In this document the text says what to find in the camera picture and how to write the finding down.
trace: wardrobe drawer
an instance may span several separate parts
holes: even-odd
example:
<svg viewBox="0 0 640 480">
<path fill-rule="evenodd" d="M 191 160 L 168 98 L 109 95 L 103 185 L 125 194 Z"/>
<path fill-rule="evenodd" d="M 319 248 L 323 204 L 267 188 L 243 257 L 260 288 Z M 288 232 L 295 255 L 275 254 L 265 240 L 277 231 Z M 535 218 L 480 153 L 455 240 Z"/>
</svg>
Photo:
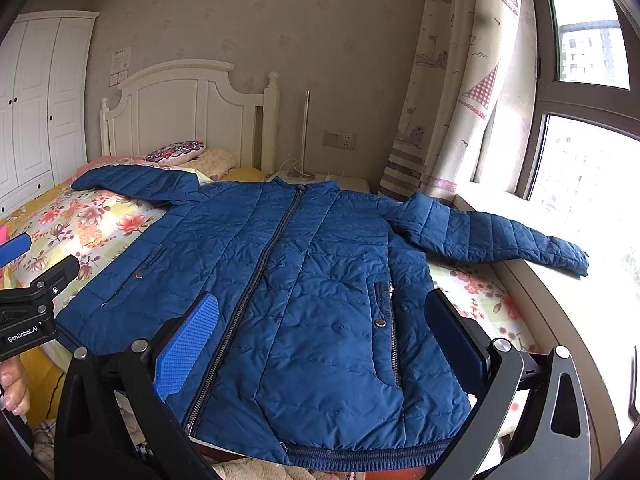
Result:
<svg viewBox="0 0 640 480">
<path fill-rule="evenodd" d="M 0 197 L 0 218 L 12 213 L 29 200 L 43 194 L 53 187 L 53 173 L 47 171 L 36 178 L 18 186 L 13 191 Z"/>
</svg>

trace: human hand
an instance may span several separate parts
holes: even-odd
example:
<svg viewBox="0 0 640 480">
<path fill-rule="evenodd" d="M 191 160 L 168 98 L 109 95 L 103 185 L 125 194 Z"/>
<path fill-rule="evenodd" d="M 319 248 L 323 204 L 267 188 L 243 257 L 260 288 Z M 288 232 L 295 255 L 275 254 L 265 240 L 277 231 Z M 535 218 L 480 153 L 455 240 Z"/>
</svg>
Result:
<svg viewBox="0 0 640 480">
<path fill-rule="evenodd" d="M 0 409 L 14 415 L 24 415 L 29 411 L 30 399 L 27 388 L 27 371 L 22 366 L 20 356 L 0 363 L 0 384 L 4 394 L 0 397 Z"/>
</svg>

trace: jacket pocket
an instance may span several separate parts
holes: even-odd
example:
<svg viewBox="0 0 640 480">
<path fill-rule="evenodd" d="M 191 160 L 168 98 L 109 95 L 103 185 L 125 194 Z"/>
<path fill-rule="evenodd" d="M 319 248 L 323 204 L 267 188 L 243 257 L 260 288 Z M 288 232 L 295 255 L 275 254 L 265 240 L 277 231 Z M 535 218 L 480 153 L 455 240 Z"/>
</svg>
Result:
<svg viewBox="0 0 640 480">
<path fill-rule="evenodd" d="M 373 276 L 369 280 L 368 288 L 371 303 L 373 364 L 376 375 L 383 383 L 400 388 L 398 335 L 392 299 L 394 288 L 388 275 Z"/>
<path fill-rule="evenodd" d="M 105 307 L 107 303 L 113 301 L 121 293 L 124 294 L 126 290 L 129 292 L 133 290 L 136 286 L 136 283 L 142 280 L 145 277 L 145 272 L 150 269 L 154 264 L 156 264 L 166 253 L 166 247 L 164 246 L 156 246 L 149 253 L 149 255 L 142 260 L 139 266 L 129 275 L 129 277 L 122 282 L 116 292 L 111 296 L 105 303 L 102 304 L 102 307 Z"/>
</svg>

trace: window pane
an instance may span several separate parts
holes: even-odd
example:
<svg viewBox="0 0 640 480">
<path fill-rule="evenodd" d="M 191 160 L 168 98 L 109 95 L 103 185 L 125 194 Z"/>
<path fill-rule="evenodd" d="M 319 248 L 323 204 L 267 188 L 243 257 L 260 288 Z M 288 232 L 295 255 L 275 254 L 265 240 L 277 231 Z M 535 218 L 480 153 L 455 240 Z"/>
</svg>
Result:
<svg viewBox="0 0 640 480">
<path fill-rule="evenodd" d="M 553 0 L 560 81 L 629 88 L 625 43 L 613 0 Z M 578 61 L 574 69 L 567 55 Z"/>
<path fill-rule="evenodd" d="M 611 301 L 640 306 L 640 142 L 580 121 L 550 116 L 530 200 L 590 255 L 590 274 Z"/>
</svg>

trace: metal screw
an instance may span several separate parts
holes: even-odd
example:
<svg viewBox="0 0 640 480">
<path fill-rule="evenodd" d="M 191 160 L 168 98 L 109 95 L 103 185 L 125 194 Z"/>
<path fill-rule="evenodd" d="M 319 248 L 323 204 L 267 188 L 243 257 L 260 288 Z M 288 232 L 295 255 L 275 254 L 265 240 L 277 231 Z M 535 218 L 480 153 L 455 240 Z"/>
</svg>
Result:
<svg viewBox="0 0 640 480">
<path fill-rule="evenodd" d="M 144 352 L 149 346 L 149 343 L 147 343 L 144 339 L 136 339 L 133 343 L 131 343 L 131 349 L 136 353 L 136 354 L 142 354 L 142 352 Z"/>
<path fill-rule="evenodd" d="M 494 348 L 500 352 L 508 352 L 511 350 L 511 343 L 509 343 L 506 339 L 496 339 L 494 341 Z"/>
<path fill-rule="evenodd" d="M 78 348 L 76 348 L 76 351 L 74 352 L 74 357 L 76 359 L 84 359 L 87 353 L 88 351 L 85 346 L 79 346 Z"/>
<path fill-rule="evenodd" d="M 556 346 L 556 355 L 562 359 L 568 359 L 571 352 L 566 346 Z"/>
</svg>

